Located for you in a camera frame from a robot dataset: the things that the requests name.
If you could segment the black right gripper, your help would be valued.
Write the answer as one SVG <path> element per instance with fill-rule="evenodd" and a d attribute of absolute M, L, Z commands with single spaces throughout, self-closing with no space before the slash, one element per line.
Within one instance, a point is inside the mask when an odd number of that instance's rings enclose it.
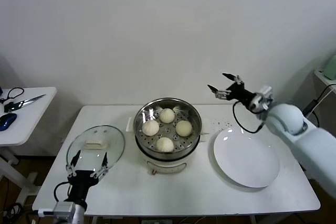
<path fill-rule="evenodd" d="M 233 84 L 226 90 L 218 90 L 216 87 L 208 84 L 207 86 L 217 99 L 237 100 L 243 105 L 250 105 L 256 93 L 252 93 L 245 89 L 245 83 L 239 75 L 233 75 L 231 73 L 222 73 L 227 79 L 233 82 Z"/>

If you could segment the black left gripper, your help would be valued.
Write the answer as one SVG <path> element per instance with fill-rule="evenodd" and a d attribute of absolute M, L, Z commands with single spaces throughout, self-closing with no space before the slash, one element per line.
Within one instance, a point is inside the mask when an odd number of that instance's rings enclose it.
<path fill-rule="evenodd" d="M 75 172 L 75 166 L 77 165 L 80 157 L 81 150 L 79 150 L 75 156 L 66 165 L 66 171 L 68 174 L 68 181 L 71 185 L 71 190 L 68 196 L 68 201 L 85 201 L 88 191 L 91 187 L 95 186 L 99 182 L 99 178 L 103 178 L 109 170 L 108 156 L 105 152 L 102 164 L 99 170 L 78 170 Z"/>

